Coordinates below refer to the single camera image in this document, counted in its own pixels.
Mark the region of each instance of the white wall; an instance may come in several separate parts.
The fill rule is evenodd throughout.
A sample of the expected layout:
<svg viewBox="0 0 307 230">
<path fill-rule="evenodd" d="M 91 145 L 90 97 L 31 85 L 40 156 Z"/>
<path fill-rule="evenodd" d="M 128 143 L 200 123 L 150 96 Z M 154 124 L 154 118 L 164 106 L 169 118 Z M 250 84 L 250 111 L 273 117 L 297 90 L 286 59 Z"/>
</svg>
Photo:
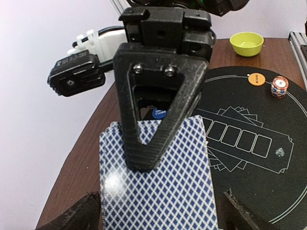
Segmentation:
<svg viewBox="0 0 307 230">
<path fill-rule="evenodd" d="M 304 0 L 250 0 L 213 17 L 219 38 L 240 31 L 287 37 L 304 31 Z M 46 84 L 76 35 L 119 24 L 108 0 L 3 0 L 0 3 L 0 230 L 34 229 L 82 129 L 113 82 L 58 97 Z"/>
<path fill-rule="evenodd" d="M 264 37 L 288 37 L 290 31 L 305 32 L 306 0 L 249 0 L 239 11 L 223 17 L 212 16 L 212 29 L 218 38 L 242 31 Z"/>
</svg>

